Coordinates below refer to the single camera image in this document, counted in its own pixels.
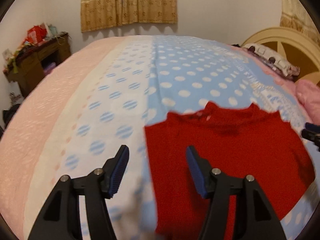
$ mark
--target curtain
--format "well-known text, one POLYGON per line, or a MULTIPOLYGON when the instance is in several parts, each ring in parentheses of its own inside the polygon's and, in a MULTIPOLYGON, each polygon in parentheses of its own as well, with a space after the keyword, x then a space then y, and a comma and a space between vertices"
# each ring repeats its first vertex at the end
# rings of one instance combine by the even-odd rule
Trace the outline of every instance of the curtain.
POLYGON ((177 23, 176 0, 81 0, 81 31, 130 23, 177 23))
POLYGON ((280 26, 295 29, 320 46, 320 34, 299 0, 282 0, 280 26))

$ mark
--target wooden desk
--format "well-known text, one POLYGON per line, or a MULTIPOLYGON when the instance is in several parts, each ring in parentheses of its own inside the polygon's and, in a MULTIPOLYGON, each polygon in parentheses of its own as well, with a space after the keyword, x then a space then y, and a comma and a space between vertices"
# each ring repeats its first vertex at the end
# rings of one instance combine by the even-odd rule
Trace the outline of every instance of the wooden desk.
POLYGON ((9 72, 5 74, 8 81, 18 82, 22 95, 28 96, 45 77, 45 65, 50 62, 59 65, 71 56, 68 38, 68 33, 63 33, 61 37, 17 57, 18 73, 14 74, 13 65, 9 65, 9 72))

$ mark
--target wall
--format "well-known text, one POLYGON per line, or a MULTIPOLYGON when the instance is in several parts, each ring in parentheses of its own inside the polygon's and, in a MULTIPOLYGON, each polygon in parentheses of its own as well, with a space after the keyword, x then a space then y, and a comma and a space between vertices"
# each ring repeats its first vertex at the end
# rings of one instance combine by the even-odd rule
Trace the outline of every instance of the wall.
POLYGON ((12 52, 20 45, 27 30, 45 20, 43 0, 15 0, 0 23, 0 125, 3 126, 2 110, 10 107, 9 83, 2 74, 4 60, 2 52, 12 52))
POLYGON ((47 0, 48 21, 69 32, 76 52, 97 39, 125 35, 176 34, 242 43, 255 32, 279 26, 281 0, 178 0, 178 24, 132 24, 82 34, 80 0, 47 0))

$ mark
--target red sweater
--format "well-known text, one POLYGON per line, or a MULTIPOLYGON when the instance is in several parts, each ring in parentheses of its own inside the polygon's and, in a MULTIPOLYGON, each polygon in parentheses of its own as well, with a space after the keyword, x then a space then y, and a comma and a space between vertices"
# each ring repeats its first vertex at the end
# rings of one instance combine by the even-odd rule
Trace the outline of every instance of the red sweater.
MULTIPOLYGON (((157 202, 157 233, 167 239, 196 240, 208 208, 197 194, 186 161, 194 145, 212 167, 230 176, 252 174, 279 219, 297 203, 315 179, 302 141, 279 112, 255 104, 223 109, 209 102, 195 114, 168 113, 167 120, 145 127, 157 202)), ((231 201, 225 239, 231 239, 235 205, 231 201)))

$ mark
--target polka dot bed sheet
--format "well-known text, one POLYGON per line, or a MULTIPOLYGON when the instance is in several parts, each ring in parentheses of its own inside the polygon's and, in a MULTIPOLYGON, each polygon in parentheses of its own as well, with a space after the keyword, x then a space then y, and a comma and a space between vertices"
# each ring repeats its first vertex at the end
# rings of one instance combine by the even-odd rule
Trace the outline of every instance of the polka dot bed sheet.
MULTIPOLYGON (((248 107, 253 102, 269 112, 279 110, 297 132, 306 121, 295 97, 276 85, 249 55, 231 46, 193 37, 134 36, 98 64, 66 105, 61 127, 71 125, 68 118, 73 109, 81 109, 81 114, 67 138, 52 182, 63 174, 73 178, 88 174, 126 144, 130 160, 119 192, 107 200, 108 211, 119 240, 154 239, 156 202, 143 127, 165 120, 168 111, 193 113, 208 101, 227 108, 248 107), (80 104, 84 98, 87 102, 80 104)), ((318 174, 316 148, 309 142, 305 146, 318 174)), ((51 162, 56 160, 46 157, 37 166, 51 162)), ((35 169, 35 175, 40 172, 41 168, 35 169)), ((37 181, 28 194, 25 236, 41 208, 32 201, 42 186, 39 177, 37 181)), ((317 178, 282 219, 287 239, 295 239, 311 217, 319 201, 318 187, 317 178)), ((90 239, 85 216, 84 198, 80 198, 82 233, 84 239, 90 239)))

